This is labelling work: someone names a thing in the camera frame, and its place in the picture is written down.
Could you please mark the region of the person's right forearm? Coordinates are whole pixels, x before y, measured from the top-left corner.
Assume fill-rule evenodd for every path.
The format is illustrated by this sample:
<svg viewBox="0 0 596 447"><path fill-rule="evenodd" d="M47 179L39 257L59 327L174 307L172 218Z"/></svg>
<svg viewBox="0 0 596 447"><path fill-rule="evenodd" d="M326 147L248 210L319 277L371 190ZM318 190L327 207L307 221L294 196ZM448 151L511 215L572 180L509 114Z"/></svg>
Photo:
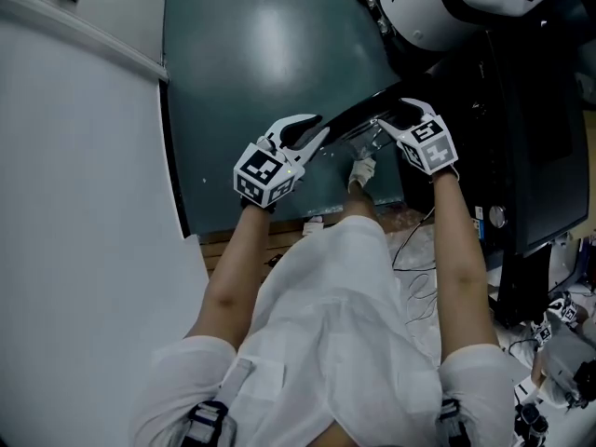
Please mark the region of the person's right forearm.
<svg viewBox="0 0 596 447"><path fill-rule="evenodd" d="M497 345L487 271L459 182L451 170L433 175L434 252L441 358L471 345Z"/></svg>

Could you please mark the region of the black baseboard strip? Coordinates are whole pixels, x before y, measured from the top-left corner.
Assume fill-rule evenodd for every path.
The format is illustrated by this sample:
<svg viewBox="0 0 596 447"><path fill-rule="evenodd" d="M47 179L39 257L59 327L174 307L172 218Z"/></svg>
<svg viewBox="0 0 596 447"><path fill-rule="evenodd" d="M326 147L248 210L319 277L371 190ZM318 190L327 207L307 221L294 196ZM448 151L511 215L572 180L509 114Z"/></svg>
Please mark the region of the black baseboard strip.
<svg viewBox="0 0 596 447"><path fill-rule="evenodd" d="M182 237L188 238L192 235L186 210L183 202L183 194L180 184L180 178L178 168L176 164L176 156L174 150L172 129L171 129L171 118L169 111L169 84L163 80L158 82L158 98L161 116L161 125L163 132L163 141L165 148L165 155L167 161L167 167L169 172L169 180L171 186L171 192L173 196L174 208L176 210L179 226L181 229Z"/></svg>

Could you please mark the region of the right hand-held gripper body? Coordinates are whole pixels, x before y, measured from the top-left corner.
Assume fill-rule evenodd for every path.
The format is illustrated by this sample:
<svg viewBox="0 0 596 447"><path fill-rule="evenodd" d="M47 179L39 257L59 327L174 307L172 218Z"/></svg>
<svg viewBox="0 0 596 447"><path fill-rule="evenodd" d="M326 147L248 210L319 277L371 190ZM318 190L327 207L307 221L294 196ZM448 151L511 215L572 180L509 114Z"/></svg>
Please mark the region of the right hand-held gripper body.
<svg viewBox="0 0 596 447"><path fill-rule="evenodd" d="M429 176L458 160L451 133L440 115L403 131L397 145L413 167Z"/></svg>

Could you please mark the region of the person's left forearm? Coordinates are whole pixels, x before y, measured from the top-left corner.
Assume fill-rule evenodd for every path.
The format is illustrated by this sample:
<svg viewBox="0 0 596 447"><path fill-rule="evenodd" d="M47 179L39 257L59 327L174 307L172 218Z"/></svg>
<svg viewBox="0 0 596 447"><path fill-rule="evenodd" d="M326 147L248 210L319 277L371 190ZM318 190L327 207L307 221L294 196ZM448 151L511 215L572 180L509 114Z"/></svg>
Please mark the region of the person's left forearm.
<svg viewBox="0 0 596 447"><path fill-rule="evenodd" d="M270 213L249 205L210 276L188 338L210 336L239 348L250 327L260 290Z"/></svg>

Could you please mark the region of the person's right leg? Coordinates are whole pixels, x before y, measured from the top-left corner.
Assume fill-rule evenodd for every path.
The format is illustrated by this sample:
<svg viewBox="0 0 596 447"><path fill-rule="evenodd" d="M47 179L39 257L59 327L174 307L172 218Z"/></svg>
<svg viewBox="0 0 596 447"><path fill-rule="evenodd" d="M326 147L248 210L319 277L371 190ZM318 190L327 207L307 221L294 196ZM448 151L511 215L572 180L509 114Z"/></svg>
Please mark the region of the person's right leg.
<svg viewBox="0 0 596 447"><path fill-rule="evenodd" d="M358 181L348 184L347 198L344 204L343 217L360 216L378 221L372 199Z"/></svg>

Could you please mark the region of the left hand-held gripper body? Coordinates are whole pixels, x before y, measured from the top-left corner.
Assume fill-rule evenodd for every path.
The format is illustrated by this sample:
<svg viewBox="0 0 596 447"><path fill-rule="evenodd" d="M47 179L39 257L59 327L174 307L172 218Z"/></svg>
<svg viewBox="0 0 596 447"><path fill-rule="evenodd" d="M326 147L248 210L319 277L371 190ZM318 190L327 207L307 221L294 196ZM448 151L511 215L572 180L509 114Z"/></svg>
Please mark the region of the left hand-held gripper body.
<svg viewBox="0 0 596 447"><path fill-rule="evenodd" d="M234 190L263 209L292 192L305 175L306 144L282 146L275 132L251 142L233 169Z"/></svg>

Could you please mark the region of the person's white clothing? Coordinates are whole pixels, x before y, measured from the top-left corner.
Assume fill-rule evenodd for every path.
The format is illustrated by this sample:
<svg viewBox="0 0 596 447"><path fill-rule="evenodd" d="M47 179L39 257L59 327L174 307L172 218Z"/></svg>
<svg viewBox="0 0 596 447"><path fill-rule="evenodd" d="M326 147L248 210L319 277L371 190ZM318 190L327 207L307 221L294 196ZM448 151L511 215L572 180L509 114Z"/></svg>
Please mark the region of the person's white clothing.
<svg viewBox="0 0 596 447"><path fill-rule="evenodd" d="M378 223L343 219L297 242L262 285L240 347L199 335L154 355L130 424L131 447L180 447L189 414L237 363L252 369L229 407L235 447L305 447L339 425L362 447L438 447L456 400L476 447L509 447L514 394L494 345L436 366L415 345Z"/></svg>

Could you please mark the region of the wooden slat platform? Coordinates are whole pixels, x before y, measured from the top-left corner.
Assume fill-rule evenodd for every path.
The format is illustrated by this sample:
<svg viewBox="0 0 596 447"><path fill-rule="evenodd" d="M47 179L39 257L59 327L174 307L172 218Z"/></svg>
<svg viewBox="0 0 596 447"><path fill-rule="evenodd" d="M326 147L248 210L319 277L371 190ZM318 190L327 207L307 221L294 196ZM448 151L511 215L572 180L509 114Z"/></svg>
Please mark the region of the wooden slat platform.
<svg viewBox="0 0 596 447"><path fill-rule="evenodd" d="M208 278L211 278L213 271L220 262L233 233L233 230L220 231L200 238L199 246ZM271 223L265 252L261 257L261 282L265 281L281 257L302 238L302 220Z"/></svg>

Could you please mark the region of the brown cardboard box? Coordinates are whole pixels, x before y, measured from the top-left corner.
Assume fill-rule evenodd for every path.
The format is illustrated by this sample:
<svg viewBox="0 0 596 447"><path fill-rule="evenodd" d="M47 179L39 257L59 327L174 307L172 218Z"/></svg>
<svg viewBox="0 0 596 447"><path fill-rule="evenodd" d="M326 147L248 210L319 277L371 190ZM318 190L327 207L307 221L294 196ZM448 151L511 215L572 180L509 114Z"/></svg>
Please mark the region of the brown cardboard box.
<svg viewBox="0 0 596 447"><path fill-rule="evenodd" d="M577 231L580 237L589 237L596 233L596 111L585 111L583 115L589 153L589 213Z"/></svg>

